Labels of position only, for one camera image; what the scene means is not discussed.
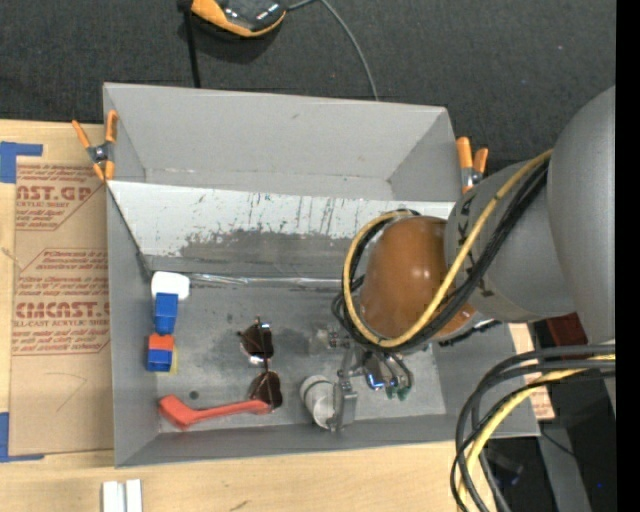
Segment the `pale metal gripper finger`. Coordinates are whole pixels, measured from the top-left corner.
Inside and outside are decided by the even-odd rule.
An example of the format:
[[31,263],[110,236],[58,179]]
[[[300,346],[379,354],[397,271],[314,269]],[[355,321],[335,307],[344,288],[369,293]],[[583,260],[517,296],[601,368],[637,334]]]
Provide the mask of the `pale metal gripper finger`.
[[349,337],[334,326],[315,326],[309,337],[310,353],[333,353],[346,349],[350,344]]
[[339,380],[334,385],[334,414],[327,420],[331,432],[337,432],[351,425],[356,418],[358,393],[350,380]]

